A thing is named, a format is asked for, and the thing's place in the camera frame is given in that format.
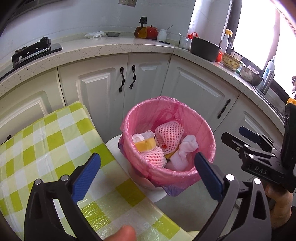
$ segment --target blue gripper pad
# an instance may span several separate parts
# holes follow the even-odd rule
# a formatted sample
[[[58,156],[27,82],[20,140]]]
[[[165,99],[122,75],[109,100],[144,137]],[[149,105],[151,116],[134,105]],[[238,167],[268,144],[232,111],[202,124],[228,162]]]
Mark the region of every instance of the blue gripper pad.
[[[260,136],[243,126],[239,128],[239,133],[254,143],[260,143]]]
[[[75,203],[85,197],[93,179],[101,167],[100,155],[94,153],[72,186],[72,199]]]
[[[220,180],[215,174],[215,171],[211,168],[212,164],[205,159],[201,152],[198,152],[194,158],[194,165],[211,197],[221,202],[223,199],[223,180]]]

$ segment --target silver cylinder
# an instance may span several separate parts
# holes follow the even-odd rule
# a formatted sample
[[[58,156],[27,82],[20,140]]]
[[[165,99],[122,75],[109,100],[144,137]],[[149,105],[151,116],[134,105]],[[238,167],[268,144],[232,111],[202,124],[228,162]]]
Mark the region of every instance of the silver cylinder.
[[[261,89],[262,93],[266,95],[272,81],[274,79],[274,72],[272,70],[269,70],[268,74],[267,74],[267,78],[264,81],[263,87]]]

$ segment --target foam fruit net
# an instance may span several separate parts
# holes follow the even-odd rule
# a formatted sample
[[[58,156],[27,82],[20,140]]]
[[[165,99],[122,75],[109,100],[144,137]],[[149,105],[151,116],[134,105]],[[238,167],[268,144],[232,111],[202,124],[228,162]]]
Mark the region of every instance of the foam fruit net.
[[[183,133],[184,127],[174,120],[156,128],[155,136],[165,155],[177,149]]]
[[[146,160],[151,162],[153,165],[157,167],[164,167],[167,163],[166,158],[164,157],[163,150],[156,146],[153,150],[148,152],[141,153]]]

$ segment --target dish soap bottle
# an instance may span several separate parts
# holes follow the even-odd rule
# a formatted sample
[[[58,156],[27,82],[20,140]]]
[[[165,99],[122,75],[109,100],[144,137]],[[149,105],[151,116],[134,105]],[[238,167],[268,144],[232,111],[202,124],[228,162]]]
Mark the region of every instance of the dish soap bottle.
[[[135,37],[145,39],[147,37],[147,18],[141,17],[140,26],[138,26],[135,30]]]
[[[229,35],[232,37],[232,34],[233,32],[229,29],[225,29],[225,35],[224,35],[224,38],[221,40],[220,42],[220,47],[222,48],[222,52],[225,53],[226,52],[226,49],[228,47],[228,38],[229,38]]]
[[[272,72],[274,72],[274,69],[275,69],[275,66],[274,66],[274,58],[275,58],[275,56],[272,57],[272,60],[268,61],[268,64],[267,64],[266,69],[264,71],[264,74],[262,76],[263,81],[266,80],[267,75],[268,75],[268,72],[269,72],[270,69],[272,70]]]

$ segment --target pink container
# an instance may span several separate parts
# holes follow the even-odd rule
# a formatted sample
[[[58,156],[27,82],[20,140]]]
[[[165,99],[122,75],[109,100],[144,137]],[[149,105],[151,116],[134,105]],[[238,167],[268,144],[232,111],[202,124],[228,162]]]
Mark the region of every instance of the pink container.
[[[182,139],[189,134],[195,135],[199,145],[195,152],[187,155],[189,166],[183,172],[152,165],[143,158],[132,140],[134,134],[147,130],[155,132],[156,127],[169,121],[177,121],[184,127]],[[137,104],[126,115],[121,130],[123,134],[118,147],[135,172],[147,178],[155,187],[162,187],[170,196],[179,195],[200,180],[194,167],[197,152],[202,152],[210,163],[215,157],[215,139],[207,122],[197,112],[174,98],[159,96]]]

